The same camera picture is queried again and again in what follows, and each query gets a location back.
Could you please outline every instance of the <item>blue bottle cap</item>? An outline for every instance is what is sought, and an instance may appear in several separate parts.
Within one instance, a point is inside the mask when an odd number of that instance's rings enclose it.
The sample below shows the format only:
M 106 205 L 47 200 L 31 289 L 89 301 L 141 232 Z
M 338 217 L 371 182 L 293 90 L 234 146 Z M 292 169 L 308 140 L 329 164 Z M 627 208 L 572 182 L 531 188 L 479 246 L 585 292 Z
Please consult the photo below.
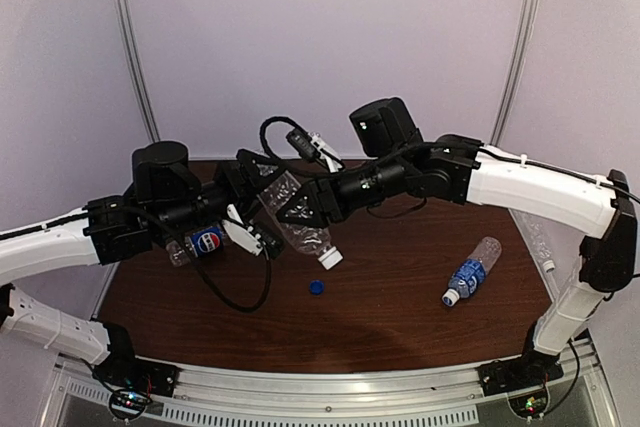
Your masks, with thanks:
M 309 292 L 311 292 L 313 295 L 320 295 L 322 292 L 324 292 L 324 282 L 322 282 L 321 280 L 312 281 L 309 285 Z

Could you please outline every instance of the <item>wooden table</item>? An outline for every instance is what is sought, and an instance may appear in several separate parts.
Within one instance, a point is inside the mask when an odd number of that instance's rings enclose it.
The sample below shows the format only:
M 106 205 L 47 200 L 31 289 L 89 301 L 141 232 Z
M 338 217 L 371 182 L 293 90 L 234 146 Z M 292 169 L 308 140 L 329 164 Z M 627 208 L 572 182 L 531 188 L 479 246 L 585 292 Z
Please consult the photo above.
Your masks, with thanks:
M 214 164 L 192 163 L 203 179 Z M 381 213 L 416 202 L 387 201 Z M 100 313 L 124 325 L 139 355 L 269 372 L 346 373 L 483 361 L 521 351 L 550 301 L 509 213 L 430 200 L 419 212 L 378 220 L 366 212 L 331 226 L 345 260 L 325 271 L 292 248 L 274 262 L 267 303 L 254 314 L 223 305 L 189 267 L 160 249 L 120 265 Z M 476 295 L 442 304 L 447 281 L 484 236 L 503 254 Z M 264 262 L 236 246 L 205 267 L 228 296 L 251 304 Z M 322 295 L 309 284 L 325 283 Z

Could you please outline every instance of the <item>white wall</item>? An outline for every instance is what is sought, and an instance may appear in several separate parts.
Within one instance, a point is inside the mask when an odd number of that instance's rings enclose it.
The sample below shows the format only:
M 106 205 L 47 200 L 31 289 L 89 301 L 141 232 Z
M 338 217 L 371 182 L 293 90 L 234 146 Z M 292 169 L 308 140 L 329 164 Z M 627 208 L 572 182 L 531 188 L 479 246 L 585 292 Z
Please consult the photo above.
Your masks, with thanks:
M 348 114 L 394 95 L 425 138 L 488 139 L 521 2 L 130 0 L 160 133 L 200 157 L 257 148 L 277 114 L 363 156 Z
M 146 136 L 113 0 L 0 0 L 0 230 L 122 192 Z M 20 282 L 39 300 L 89 316 L 105 269 Z M 36 421 L 55 356 L 0 337 L 0 425 Z
M 541 0 L 503 147 L 596 173 L 624 171 L 640 192 L 640 2 Z M 562 281 L 580 235 L 551 225 Z M 591 324 L 623 425 L 635 427 L 640 391 L 640 281 Z

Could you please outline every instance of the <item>pepsi logo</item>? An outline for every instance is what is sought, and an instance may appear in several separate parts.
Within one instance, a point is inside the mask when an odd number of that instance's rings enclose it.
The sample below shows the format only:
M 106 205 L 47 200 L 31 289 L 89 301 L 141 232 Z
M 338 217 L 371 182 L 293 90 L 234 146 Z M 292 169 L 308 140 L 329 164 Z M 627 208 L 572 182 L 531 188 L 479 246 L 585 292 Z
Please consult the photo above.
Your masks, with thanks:
M 220 247 L 220 237 L 212 232 L 206 232 L 198 238 L 198 248 L 202 252 L 213 252 Z

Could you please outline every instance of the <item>transparent bottle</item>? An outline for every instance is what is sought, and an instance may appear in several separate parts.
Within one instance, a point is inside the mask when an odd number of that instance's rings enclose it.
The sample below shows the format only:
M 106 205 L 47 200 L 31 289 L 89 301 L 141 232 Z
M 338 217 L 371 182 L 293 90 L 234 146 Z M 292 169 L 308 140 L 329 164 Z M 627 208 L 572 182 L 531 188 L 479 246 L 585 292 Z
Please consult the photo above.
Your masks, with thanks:
M 276 170 L 274 166 L 260 165 L 262 175 L 269 175 Z M 329 229 L 319 229 L 304 225 L 280 223 L 276 214 L 280 208 L 293 197 L 300 188 L 300 182 L 290 172 L 285 171 L 280 177 L 264 189 L 259 195 L 264 209 L 278 226 L 282 235 L 298 252 L 315 255 L 322 266 L 329 270 L 342 260 L 340 251 L 331 245 Z M 308 206 L 300 206 L 296 214 L 304 217 L 309 214 Z
M 217 225 L 212 225 L 204 230 L 185 236 L 184 243 L 195 257 L 200 258 L 214 250 L 220 250 L 224 246 L 223 240 L 225 238 L 224 229 Z M 175 240 L 169 242 L 165 249 L 169 253 L 169 260 L 174 266 L 180 267 L 191 262 L 187 253 Z
M 525 229 L 526 232 L 523 232 L 523 234 L 529 237 L 529 250 L 536 263 L 542 266 L 545 273 L 553 272 L 556 264 L 553 261 L 549 236 L 538 221 L 538 218 L 535 215 L 519 210 L 514 210 L 512 214 L 519 221 L 521 228 Z
M 449 280 L 449 289 L 442 296 L 445 305 L 452 307 L 460 299 L 471 297 L 482 284 L 502 254 L 497 239 L 485 237 Z

